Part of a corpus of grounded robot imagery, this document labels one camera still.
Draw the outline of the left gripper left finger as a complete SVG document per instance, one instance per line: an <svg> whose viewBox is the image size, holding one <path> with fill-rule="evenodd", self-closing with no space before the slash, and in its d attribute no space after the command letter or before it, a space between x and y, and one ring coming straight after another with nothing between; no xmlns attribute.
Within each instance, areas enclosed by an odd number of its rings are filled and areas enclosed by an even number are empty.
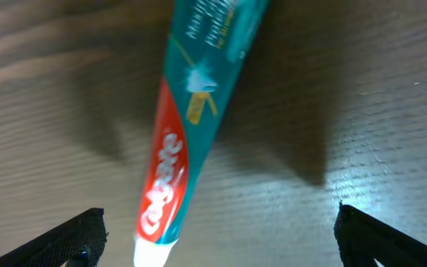
<svg viewBox="0 0 427 267"><path fill-rule="evenodd" d="M102 208L89 208L0 256L0 266L96 267L107 242L104 213Z"/></svg>

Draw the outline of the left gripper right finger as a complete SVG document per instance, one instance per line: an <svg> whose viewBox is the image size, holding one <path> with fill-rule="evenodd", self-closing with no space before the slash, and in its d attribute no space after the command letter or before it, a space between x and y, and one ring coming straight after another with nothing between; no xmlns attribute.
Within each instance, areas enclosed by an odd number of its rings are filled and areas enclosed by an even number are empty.
<svg viewBox="0 0 427 267"><path fill-rule="evenodd" d="M352 205L339 205L334 236L344 267L427 266L427 245Z"/></svg>

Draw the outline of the Colgate toothpaste tube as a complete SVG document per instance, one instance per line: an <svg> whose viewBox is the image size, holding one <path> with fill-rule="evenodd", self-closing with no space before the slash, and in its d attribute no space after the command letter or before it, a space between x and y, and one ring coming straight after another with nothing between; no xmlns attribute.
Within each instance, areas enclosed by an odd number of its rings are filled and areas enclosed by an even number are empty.
<svg viewBox="0 0 427 267"><path fill-rule="evenodd" d="M133 238L135 266L163 266L177 243L267 8L267 0L175 2Z"/></svg>

